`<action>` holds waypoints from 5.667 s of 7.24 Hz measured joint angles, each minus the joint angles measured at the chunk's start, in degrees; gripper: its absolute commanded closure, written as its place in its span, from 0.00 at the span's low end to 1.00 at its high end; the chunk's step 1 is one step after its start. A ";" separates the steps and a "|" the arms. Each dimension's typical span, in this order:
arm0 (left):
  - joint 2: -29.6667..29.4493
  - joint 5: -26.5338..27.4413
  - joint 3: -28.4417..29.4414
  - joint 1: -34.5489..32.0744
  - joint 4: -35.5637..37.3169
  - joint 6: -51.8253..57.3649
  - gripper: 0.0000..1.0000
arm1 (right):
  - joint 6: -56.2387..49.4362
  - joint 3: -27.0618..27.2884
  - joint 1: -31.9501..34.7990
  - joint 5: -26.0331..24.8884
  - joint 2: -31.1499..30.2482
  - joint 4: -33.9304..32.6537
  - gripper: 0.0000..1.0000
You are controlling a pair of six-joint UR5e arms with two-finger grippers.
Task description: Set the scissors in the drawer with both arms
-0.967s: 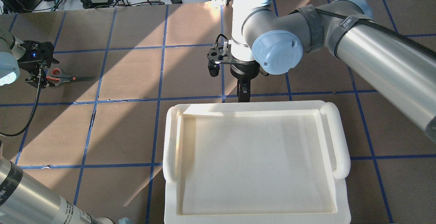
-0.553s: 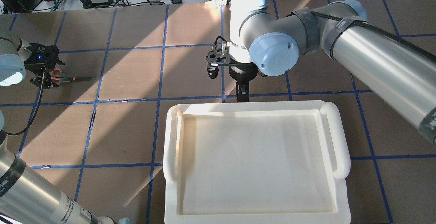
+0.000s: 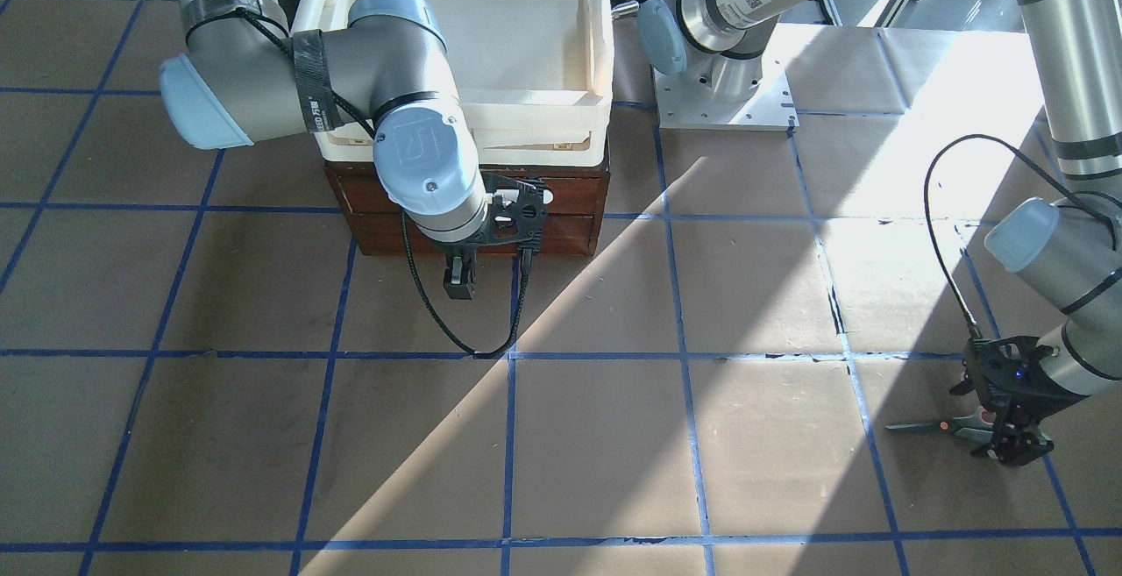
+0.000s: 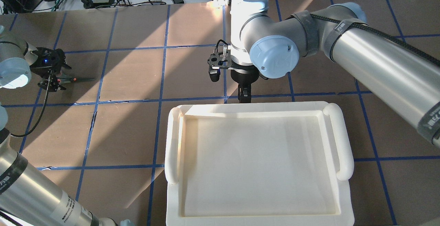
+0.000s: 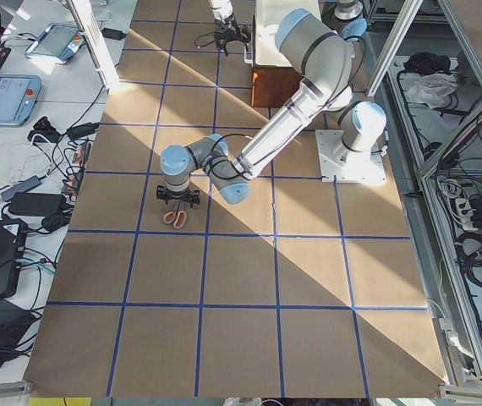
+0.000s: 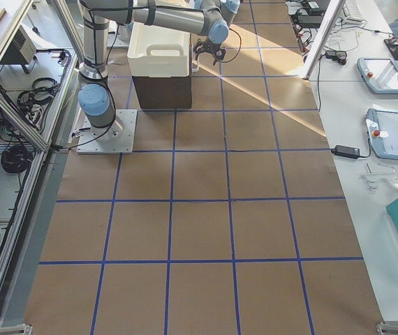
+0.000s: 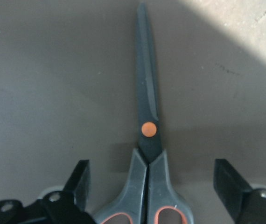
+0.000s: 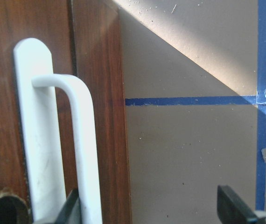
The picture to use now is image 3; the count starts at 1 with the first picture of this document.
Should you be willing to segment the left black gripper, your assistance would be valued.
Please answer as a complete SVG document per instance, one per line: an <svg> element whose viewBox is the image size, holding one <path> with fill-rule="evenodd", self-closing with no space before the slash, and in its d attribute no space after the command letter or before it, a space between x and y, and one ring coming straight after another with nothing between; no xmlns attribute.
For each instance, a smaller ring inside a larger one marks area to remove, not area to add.
<svg viewBox="0 0 1122 576"><path fill-rule="evenodd" d="M995 413L1008 408L1008 419L1013 421L999 417L971 420L971 437L980 444L971 456L990 457L1005 466L1033 463L1055 448L1039 422L1086 399L1050 380L1042 362L1054 347L1038 341L1033 336L967 340L964 376L950 394L975 392L983 408Z"/></svg>

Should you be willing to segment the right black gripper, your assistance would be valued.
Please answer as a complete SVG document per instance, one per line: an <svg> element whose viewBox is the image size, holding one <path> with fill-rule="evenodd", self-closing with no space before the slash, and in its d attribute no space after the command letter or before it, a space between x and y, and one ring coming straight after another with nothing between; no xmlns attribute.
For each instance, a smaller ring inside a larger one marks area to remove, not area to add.
<svg viewBox="0 0 1122 576"><path fill-rule="evenodd" d="M541 250L548 217L548 188L540 181L484 174L482 223L469 236L445 245L444 292L452 300L472 300L477 249L515 245L524 263Z"/></svg>

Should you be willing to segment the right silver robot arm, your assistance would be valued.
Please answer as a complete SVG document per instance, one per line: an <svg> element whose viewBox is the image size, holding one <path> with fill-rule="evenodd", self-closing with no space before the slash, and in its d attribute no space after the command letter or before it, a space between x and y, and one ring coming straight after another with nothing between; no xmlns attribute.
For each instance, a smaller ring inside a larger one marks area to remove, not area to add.
<svg viewBox="0 0 1122 576"><path fill-rule="evenodd" d="M201 150L357 122L401 223L444 252L449 298L472 296L478 249L515 245L521 282L541 247L544 188L484 174L425 0L357 0L344 27L292 31L277 0L180 0L186 51L160 95Z"/></svg>

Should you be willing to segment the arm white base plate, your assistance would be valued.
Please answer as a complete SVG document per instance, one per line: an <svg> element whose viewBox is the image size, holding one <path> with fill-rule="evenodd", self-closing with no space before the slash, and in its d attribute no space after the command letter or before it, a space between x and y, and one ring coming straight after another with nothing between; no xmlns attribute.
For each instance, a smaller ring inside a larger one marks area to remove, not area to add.
<svg viewBox="0 0 1122 576"><path fill-rule="evenodd" d="M800 125L780 60L714 55L677 75L654 70L653 80L668 129L788 132Z"/></svg>

